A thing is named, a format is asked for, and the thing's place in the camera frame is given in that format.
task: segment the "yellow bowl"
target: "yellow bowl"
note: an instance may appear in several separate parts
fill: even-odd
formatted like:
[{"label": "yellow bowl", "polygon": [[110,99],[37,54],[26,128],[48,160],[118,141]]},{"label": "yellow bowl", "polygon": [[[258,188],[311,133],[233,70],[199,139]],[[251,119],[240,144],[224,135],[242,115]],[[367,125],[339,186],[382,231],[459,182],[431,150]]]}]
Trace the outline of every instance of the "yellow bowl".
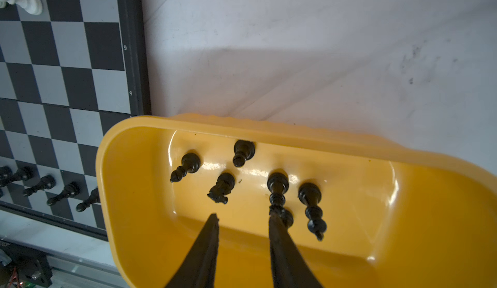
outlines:
[{"label": "yellow bowl", "polygon": [[[241,168],[232,163],[238,139],[256,144]],[[171,184],[189,151],[202,166]],[[497,285],[497,178],[460,159],[375,136],[184,114],[116,124],[96,169],[112,254],[131,287],[164,287],[213,212],[216,287],[272,286],[272,171],[288,174],[289,234],[324,286]],[[215,204],[207,193],[224,171],[236,185],[227,204]],[[297,197],[308,181],[323,195],[323,242],[308,231]]]}]

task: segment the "chessboard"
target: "chessboard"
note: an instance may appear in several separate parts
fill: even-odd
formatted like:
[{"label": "chessboard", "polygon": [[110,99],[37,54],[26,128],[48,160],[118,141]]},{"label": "chessboard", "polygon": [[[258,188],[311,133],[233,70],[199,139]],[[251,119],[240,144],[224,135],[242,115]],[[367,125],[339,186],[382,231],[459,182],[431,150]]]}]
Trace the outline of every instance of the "chessboard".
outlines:
[{"label": "chessboard", "polygon": [[[0,210],[106,239],[102,208],[76,206],[97,187],[104,134],[150,114],[141,0],[41,0],[0,9],[0,167],[33,177],[3,187]],[[23,190],[51,175],[52,189]],[[47,199],[75,183],[79,194]]]}]

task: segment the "white chess piece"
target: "white chess piece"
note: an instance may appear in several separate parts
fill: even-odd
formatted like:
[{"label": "white chess piece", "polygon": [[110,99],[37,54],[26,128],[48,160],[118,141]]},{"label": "white chess piece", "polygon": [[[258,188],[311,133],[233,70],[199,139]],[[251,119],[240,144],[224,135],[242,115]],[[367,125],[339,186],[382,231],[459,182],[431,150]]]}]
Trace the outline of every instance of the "white chess piece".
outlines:
[{"label": "white chess piece", "polygon": [[4,8],[6,4],[17,4],[26,12],[33,15],[38,15],[43,11],[41,0],[0,0],[0,8]]}]

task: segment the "black chess piece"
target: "black chess piece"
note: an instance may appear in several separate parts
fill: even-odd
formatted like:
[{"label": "black chess piece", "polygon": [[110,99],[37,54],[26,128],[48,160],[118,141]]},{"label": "black chess piece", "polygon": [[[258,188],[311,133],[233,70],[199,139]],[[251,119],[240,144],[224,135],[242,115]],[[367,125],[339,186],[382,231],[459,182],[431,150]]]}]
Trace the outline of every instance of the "black chess piece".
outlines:
[{"label": "black chess piece", "polygon": [[211,188],[207,196],[216,203],[226,204],[228,198],[225,195],[231,193],[235,187],[235,178],[230,173],[219,175],[216,185]]},{"label": "black chess piece", "polygon": [[248,141],[237,141],[234,150],[233,165],[242,167],[245,165],[245,161],[250,160],[255,154],[255,144]]},{"label": "black chess piece", "polygon": [[83,210],[90,207],[93,203],[100,203],[100,195],[98,194],[98,188],[91,190],[90,197],[85,199],[83,202],[76,206],[77,212],[82,212]]},{"label": "black chess piece", "polygon": [[8,166],[0,167],[0,180],[12,176],[12,170]]},{"label": "black chess piece", "polygon": [[276,213],[287,228],[293,224],[292,213],[283,207],[286,202],[284,194],[288,191],[288,187],[288,178],[282,173],[272,173],[267,179],[267,188],[271,191],[269,215]]},{"label": "black chess piece", "polygon": [[39,190],[52,189],[54,186],[55,179],[51,175],[46,175],[44,177],[41,177],[40,182],[36,185],[24,189],[24,191],[22,191],[22,195],[28,197]]},{"label": "black chess piece", "polygon": [[311,231],[318,241],[324,238],[323,233],[326,231],[326,222],[321,219],[323,210],[318,206],[321,201],[321,191],[313,183],[305,183],[299,188],[299,200],[307,206],[306,217],[309,219],[307,228]]},{"label": "black chess piece", "polygon": [[72,198],[78,194],[79,194],[78,185],[75,182],[71,182],[69,185],[64,186],[64,190],[62,190],[62,192],[60,192],[59,195],[57,195],[53,198],[49,198],[47,200],[47,205],[52,206],[64,198]]},{"label": "black chess piece", "polygon": [[187,153],[181,158],[181,166],[171,173],[171,182],[179,182],[186,173],[195,173],[200,168],[200,158],[195,153]]},{"label": "black chess piece", "polygon": [[11,182],[14,181],[26,181],[31,179],[33,177],[33,174],[27,167],[19,168],[13,175],[5,177],[4,179],[0,180],[0,188],[5,187]]}]

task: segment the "chessboard frame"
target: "chessboard frame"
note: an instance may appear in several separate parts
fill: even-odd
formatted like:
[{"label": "chessboard frame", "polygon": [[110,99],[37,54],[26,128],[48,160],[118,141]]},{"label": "chessboard frame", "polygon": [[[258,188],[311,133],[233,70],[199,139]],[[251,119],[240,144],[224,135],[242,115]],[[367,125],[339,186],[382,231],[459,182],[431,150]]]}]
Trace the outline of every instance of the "chessboard frame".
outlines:
[{"label": "chessboard frame", "polygon": [[[131,116],[151,115],[141,0],[117,0]],[[103,229],[0,201],[0,210],[108,241]]]}]

